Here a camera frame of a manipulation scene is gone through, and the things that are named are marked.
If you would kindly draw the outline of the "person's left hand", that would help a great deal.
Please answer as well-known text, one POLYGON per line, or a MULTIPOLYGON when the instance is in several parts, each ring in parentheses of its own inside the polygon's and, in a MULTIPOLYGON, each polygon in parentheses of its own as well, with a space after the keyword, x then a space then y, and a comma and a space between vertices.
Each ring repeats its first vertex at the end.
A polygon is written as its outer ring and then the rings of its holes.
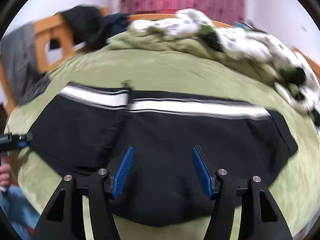
POLYGON ((0 180, 1 180, 1 190, 7 191, 7 189, 12 184, 12 176, 11 176, 11 165, 10 165, 10 157, 8 155, 3 155, 1 157, 1 169, 0 169, 0 180))

